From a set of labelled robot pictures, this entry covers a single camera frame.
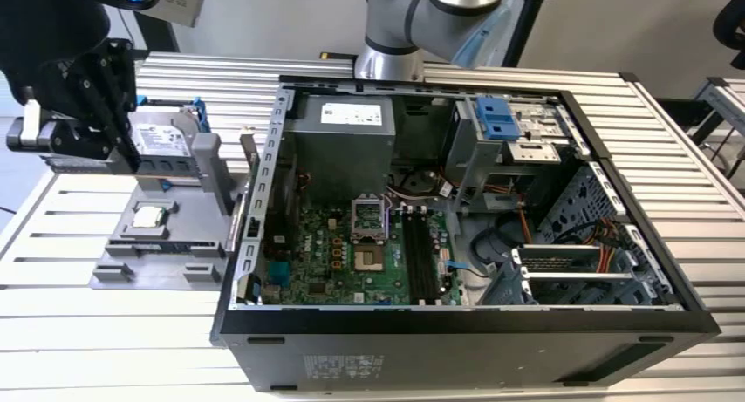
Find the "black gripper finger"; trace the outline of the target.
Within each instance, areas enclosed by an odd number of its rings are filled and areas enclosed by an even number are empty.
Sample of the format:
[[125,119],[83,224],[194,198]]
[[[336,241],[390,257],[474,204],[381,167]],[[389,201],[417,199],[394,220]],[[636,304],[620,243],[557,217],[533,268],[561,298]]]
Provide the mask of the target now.
[[123,158],[139,158],[131,138],[130,113],[137,110],[133,42],[107,38],[75,61],[86,122],[103,134]]
[[36,148],[94,160],[107,160],[113,153],[118,153],[125,170],[133,172],[141,165],[141,157],[123,158],[117,150],[110,149],[103,134],[86,122],[75,61],[59,61],[42,67],[46,80],[35,88],[35,99],[42,106]]

